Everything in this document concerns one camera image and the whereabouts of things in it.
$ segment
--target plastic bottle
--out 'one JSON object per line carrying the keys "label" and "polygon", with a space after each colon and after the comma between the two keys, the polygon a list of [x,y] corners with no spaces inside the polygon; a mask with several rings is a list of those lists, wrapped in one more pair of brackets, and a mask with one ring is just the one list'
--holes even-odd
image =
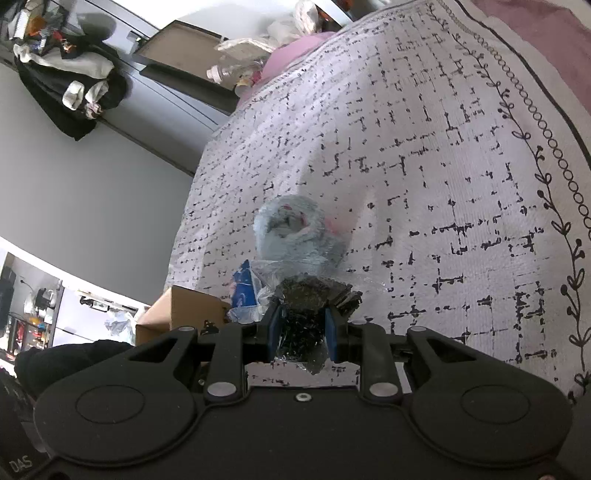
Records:
{"label": "plastic bottle", "polygon": [[264,65],[264,59],[239,61],[223,56],[219,64],[207,71],[207,78],[217,84],[235,85],[241,77],[252,76],[253,73],[262,70]]}

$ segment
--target wall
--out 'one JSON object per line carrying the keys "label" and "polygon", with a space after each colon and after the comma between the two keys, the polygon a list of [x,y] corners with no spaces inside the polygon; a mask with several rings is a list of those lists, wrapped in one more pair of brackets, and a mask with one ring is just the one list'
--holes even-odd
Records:
{"label": "wall", "polygon": [[50,274],[33,267],[20,258],[14,258],[12,265],[8,266],[17,275],[17,279],[14,282],[14,295],[12,296],[10,311],[18,313],[21,317],[27,318],[28,315],[25,315],[24,306],[25,300],[31,294],[31,289],[21,283],[21,280],[24,280],[31,286],[34,295],[37,295],[37,291],[40,288],[55,290],[59,280],[52,277]]}
{"label": "wall", "polygon": [[53,346],[63,343],[86,343],[112,339],[105,327],[105,322],[108,319],[107,312],[99,312],[91,309],[88,305],[81,305],[80,297],[76,292],[65,288],[56,321],[56,326],[61,331],[56,331]]}
{"label": "wall", "polygon": [[6,255],[8,255],[8,250],[5,250],[2,247],[0,247],[0,272],[2,271],[2,266],[6,261]]}
{"label": "wall", "polygon": [[191,178],[103,125],[74,142],[4,66],[0,85],[0,236],[98,287],[152,303]]}
{"label": "wall", "polygon": [[276,18],[291,14],[297,0],[116,0],[157,28],[181,19],[228,38],[262,34]]}

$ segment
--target black fabric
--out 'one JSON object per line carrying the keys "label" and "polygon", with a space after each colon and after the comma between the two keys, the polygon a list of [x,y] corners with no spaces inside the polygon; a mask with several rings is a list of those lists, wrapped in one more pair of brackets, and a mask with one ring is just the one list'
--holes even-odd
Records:
{"label": "black fabric", "polygon": [[25,0],[0,0],[0,17],[6,15],[6,13],[15,5],[17,6],[18,12],[24,7]]}
{"label": "black fabric", "polygon": [[118,106],[127,95],[127,80],[115,69],[111,70],[107,78],[109,83],[109,91],[99,100],[100,106],[103,110],[109,110]]}
{"label": "black fabric", "polygon": [[31,348],[17,355],[14,371],[23,389],[37,399],[46,388],[62,378],[133,348],[113,340],[81,345],[60,345],[47,350]]}
{"label": "black fabric", "polygon": [[[39,85],[39,88],[59,103],[72,82],[80,82],[84,85],[84,92],[96,85],[101,80],[96,80],[88,75],[80,73],[65,72],[64,70],[44,67],[30,61],[23,63],[22,68],[28,70],[31,79]],[[70,110],[78,118],[85,118],[84,113]]]}
{"label": "black fabric", "polygon": [[8,313],[10,313],[10,304],[14,295],[12,283],[4,278],[0,278],[0,332],[4,332],[8,323]]}
{"label": "black fabric", "polygon": [[67,53],[60,48],[61,57],[63,59],[75,59],[79,57],[84,52],[91,51],[94,53],[98,53],[109,60],[119,60],[119,55],[117,54],[117,50],[113,47],[109,47],[105,43],[101,41],[97,41],[96,39],[89,37],[88,35],[69,35],[62,33],[61,36],[65,38],[68,43],[76,46],[71,52]]}
{"label": "black fabric", "polygon": [[15,58],[15,64],[23,85],[57,128],[76,141],[92,132],[96,126],[96,120],[88,120],[83,113],[73,112],[67,108],[61,102],[61,99],[58,102],[52,98],[33,78],[31,72],[25,68],[24,63]]}

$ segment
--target gray wall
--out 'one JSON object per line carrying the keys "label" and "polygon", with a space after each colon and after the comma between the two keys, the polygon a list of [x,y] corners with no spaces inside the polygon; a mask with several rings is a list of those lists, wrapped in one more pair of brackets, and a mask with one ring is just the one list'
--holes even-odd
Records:
{"label": "gray wall", "polygon": [[6,261],[7,254],[8,254],[8,250],[5,250],[2,247],[0,247],[0,271],[2,271],[2,266],[4,265],[4,262]]}
{"label": "gray wall", "polygon": [[0,236],[135,300],[162,292],[191,178],[99,125],[74,142],[0,66]]}
{"label": "gray wall", "polygon": [[88,343],[102,339],[119,340],[111,337],[105,327],[109,319],[107,312],[99,312],[88,305],[80,305],[80,297],[69,288],[64,289],[60,311],[55,326],[53,346],[64,343]]}

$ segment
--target white bedspread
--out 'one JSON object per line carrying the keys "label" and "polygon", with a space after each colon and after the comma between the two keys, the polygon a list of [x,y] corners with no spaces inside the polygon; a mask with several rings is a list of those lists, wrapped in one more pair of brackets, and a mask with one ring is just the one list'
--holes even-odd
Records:
{"label": "white bedspread", "polygon": [[[227,297],[255,258],[257,209],[309,195],[349,244],[342,268],[386,285],[359,317],[428,326],[577,396],[591,365],[590,126],[543,57],[466,0],[379,11],[209,143],[168,283]],[[270,368],[251,379],[356,381],[355,368]]]}

